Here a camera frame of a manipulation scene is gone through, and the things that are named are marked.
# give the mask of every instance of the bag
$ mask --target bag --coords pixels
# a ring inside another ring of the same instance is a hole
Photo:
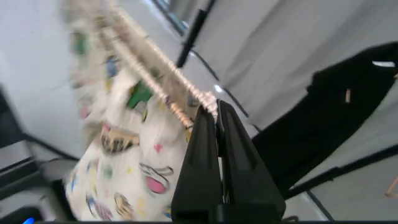
[[[170,221],[199,105],[192,97],[215,118],[216,99],[186,80],[120,7],[109,10],[112,25],[99,30],[121,67],[112,76],[101,134],[65,180],[67,199],[81,221]]]

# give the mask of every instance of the cloth bag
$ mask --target cloth bag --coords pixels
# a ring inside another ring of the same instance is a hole
[[[216,114],[215,97],[196,90],[142,30],[120,16],[124,11],[111,10],[119,16],[114,29],[120,38],[108,37],[107,45],[121,66],[103,100],[101,134],[65,179],[65,192],[81,221],[170,221],[198,107],[194,99]],[[121,26],[132,30],[129,41]]]

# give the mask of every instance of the white curtain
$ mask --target white curtain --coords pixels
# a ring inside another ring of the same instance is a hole
[[[218,0],[196,51],[265,128],[303,96],[317,70],[398,40],[395,0]],[[305,179],[397,144],[395,85],[359,131]]]

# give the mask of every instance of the patterned fabric bag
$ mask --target patterned fabric bag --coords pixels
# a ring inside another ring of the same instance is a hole
[[[68,201],[81,221],[170,221],[195,113],[203,105],[216,118],[216,98],[185,79],[115,2],[106,12],[96,2],[79,1],[77,10],[87,23],[101,21],[92,34],[101,45],[91,50],[106,52],[108,76],[88,92],[107,92],[103,125],[65,179]]]

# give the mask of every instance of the blue light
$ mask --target blue light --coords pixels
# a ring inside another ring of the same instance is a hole
[[[23,224],[33,224],[33,222],[35,222],[35,220],[33,218],[28,218],[27,220],[25,220],[23,222]]]

